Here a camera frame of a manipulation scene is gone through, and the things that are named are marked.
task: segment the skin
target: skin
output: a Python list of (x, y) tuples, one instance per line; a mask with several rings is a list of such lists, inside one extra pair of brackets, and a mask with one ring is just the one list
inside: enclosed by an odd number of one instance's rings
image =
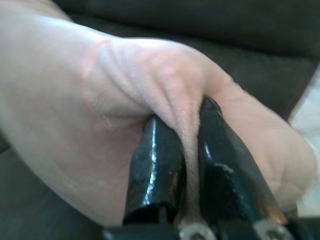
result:
[(282, 208), (314, 179), (307, 142), (200, 52), (77, 25), (46, 0), (0, 0), (0, 16), (0, 129), (35, 174), (97, 223), (121, 223), (130, 159), (151, 114), (183, 143), (184, 220), (199, 216), (204, 95), (221, 106)]

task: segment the skin fold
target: skin fold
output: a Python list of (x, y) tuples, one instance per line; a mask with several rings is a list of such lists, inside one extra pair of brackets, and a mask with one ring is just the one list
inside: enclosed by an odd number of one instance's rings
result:
[(195, 49), (108, 35), (71, 22), (46, 0), (0, 0), (0, 16), (0, 129), (36, 175), (95, 222), (121, 223), (130, 159), (151, 114), (183, 143), (185, 220), (199, 215), (204, 95), (221, 106), (282, 208), (312, 183), (308, 143)]

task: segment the black clamp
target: black clamp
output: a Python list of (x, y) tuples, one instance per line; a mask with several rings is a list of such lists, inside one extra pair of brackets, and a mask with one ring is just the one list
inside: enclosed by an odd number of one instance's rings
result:
[(250, 151), (205, 98), (198, 135), (199, 205), (207, 225), (173, 225), (186, 194), (177, 134), (157, 116), (132, 157), (122, 227), (104, 240), (320, 240), (320, 219), (287, 220)]

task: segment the dark gray fabric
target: dark gray fabric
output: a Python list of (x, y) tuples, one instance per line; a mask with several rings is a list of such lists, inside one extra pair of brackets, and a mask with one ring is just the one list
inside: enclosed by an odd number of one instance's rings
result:
[(76, 23), (121, 37), (153, 37), (194, 47), (222, 67), (242, 88), (288, 119), (318, 61), (306, 57), (277, 56), (205, 40), (121, 24), (105, 18), (70, 14)]
[(56, 0), (127, 24), (278, 55), (320, 57), (318, 0)]
[(101, 231), (35, 177), (14, 151), (0, 154), (1, 240), (99, 240)]
[(0, 132), (0, 154), (2, 154), (5, 150), (8, 149), (8, 144), (5, 141), (5, 139), (1, 136), (1, 132)]

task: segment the black metal jaw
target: black metal jaw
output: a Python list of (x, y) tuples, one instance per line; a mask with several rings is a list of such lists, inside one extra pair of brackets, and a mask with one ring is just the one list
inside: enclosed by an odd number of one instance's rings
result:
[(205, 98), (198, 135), (199, 204), (208, 226), (175, 229), (186, 187), (183, 147), (159, 117), (147, 122), (132, 158), (123, 227), (105, 240), (320, 240), (320, 219), (287, 222), (250, 151)]

